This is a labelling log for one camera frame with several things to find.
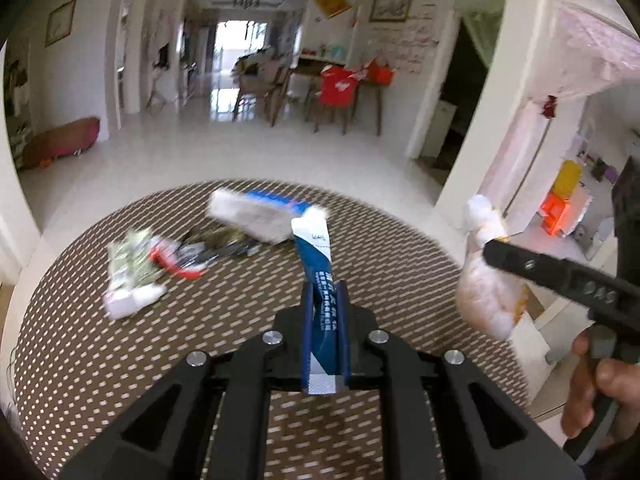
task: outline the framed picture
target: framed picture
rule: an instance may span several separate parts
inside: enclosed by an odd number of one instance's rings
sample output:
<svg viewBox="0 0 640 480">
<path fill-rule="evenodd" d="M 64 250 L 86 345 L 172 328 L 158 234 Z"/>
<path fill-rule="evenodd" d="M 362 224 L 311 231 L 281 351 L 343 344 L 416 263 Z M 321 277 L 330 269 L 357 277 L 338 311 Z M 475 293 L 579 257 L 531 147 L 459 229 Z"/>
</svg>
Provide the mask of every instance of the framed picture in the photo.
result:
<svg viewBox="0 0 640 480">
<path fill-rule="evenodd" d="M 45 46 L 54 44 L 71 34 L 74 12 L 76 12 L 76 1 L 71 0 L 58 7 L 49 15 Z"/>
<path fill-rule="evenodd" d="M 373 0 L 370 22 L 405 22 L 412 0 Z"/>
<path fill-rule="evenodd" d="M 345 10 L 351 9 L 351 4 L 347 0 L 315 0 L 318 7 L 328 17 L 332 18 Z"/>
</svg>

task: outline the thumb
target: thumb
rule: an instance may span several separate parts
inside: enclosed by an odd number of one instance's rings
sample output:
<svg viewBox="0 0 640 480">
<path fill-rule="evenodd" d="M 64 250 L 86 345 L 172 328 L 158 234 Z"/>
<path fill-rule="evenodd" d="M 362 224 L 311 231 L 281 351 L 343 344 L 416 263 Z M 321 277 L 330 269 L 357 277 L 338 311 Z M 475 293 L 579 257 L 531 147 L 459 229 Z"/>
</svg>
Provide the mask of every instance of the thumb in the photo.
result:
<svg viewBox="0 0 640 480">
<path fill-rule="evenodd" d="M 596 368 L 596 385 L 623 406 L 640 408 L 640 368 L 614 359 L 602 359 Z"/>
</svg>

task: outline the white cabinet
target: white cabinet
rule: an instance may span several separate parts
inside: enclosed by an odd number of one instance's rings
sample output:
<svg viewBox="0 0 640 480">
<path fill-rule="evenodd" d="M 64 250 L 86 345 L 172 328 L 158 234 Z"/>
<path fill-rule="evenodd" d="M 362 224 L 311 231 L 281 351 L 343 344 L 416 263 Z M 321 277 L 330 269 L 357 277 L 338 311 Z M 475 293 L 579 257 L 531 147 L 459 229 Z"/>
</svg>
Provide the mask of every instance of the white cabinet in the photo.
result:
<svg viewBox="0 0 640 480">
<path fill-rule="evenodd" d="M 438 101 L 438 105 L 433 113 L 433 119 L 424 139 L 424 145 L 420 156 L 437 157 L 440 154 L 444 139 L 449 133 L 453 116 L 458 107 L 447 103 L 446 101 Z"/>
</svg>

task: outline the round table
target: round table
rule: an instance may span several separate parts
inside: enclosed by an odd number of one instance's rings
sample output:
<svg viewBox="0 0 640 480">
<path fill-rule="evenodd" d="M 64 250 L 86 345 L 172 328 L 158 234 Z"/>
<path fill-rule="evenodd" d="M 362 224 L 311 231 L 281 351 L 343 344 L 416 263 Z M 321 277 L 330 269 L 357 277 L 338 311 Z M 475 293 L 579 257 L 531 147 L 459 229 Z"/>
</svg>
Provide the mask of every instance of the round table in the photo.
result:
<svg viewBox="0 0 640 480">
<path fill-rule="evenodd" d="M 334 277 L 353 303 L 414 348 L 457 348 L 521 406 L 526 382 L 510 346 L 470 329 L 455 309 L 460 270 L 431 240 L 361 202 L 322 189 L 220 180 L 158 192 L 112 213 L 76 239 L 44 275 L 24 317 L 16 354 L 17 405 L 26 443 L 50 478 L 191 349 L 235 350 L 298 303 L 303 270 L 293 243 L 224 258 L 199 280 L 165 276 L 168 293 L 125 320 L 109 320 L 106 246 L 129 228 L 179 238 L 210 223 L 218 187 L 263 189 L 331 211 Z M 382 478 L 378 394 L 275 393 L 266 476 Z"/>
</svg>

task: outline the silver screw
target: silver screw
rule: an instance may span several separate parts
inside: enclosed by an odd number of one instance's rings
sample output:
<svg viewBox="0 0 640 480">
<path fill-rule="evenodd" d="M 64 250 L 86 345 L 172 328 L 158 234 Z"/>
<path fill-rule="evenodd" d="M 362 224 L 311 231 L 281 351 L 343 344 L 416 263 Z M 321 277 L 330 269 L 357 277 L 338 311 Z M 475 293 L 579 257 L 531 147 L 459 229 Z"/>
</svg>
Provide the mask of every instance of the silver screw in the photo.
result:
<svg viewBox="0 0 640 480">
<path fill-rule="evenodd" d="M 587 282 L 584 286 L 585 294 L 593 294 L 596 291 L 596 282 Z"/>
<path fill-rule="evenodd" d="M 262 334 L 262 341 L 267 343 L 267 345 L 279 345 L 283 339 L 284 336 L 277 330 L 268 330 Z"/>
<path fill-rule="evenodd" d="M 191 366 L 202 366 L 207 362 L 207 355 L 200 350 L 189 352 L 187 355 L 187 362 Z"/>
<path fill-rule="evenodd" d="M 369 341 L 376 345 L 383 345 L 389 341 L 389 334 L 384 330 L 372 330 L 369 332 Z"/>
<path fill-rule="evenodd" d="M 448 350 L 444 354 L 444 360 L 450 365 L 461 365 L 465 362 L 465 355 L 460 350 Z"/>
</svg>

